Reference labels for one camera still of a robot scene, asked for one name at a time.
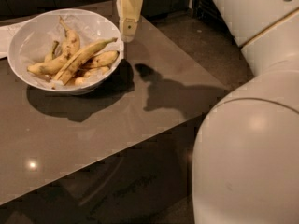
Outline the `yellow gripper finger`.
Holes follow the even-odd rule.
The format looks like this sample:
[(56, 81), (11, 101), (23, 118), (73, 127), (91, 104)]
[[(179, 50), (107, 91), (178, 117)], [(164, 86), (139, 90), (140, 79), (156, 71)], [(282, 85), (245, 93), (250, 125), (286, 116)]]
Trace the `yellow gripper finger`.
[(143, 0), (117, 0), (116, 5), (119, 14), (121, 40), (131, 42), (135, 38)]

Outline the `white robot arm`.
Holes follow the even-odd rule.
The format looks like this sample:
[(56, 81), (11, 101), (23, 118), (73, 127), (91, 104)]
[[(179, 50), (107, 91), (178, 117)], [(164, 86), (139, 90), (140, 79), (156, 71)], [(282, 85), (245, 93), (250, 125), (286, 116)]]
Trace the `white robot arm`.
[(212, 0), (254, 78), (206, 115), (195, 224), (299, 224), (299, 0)]

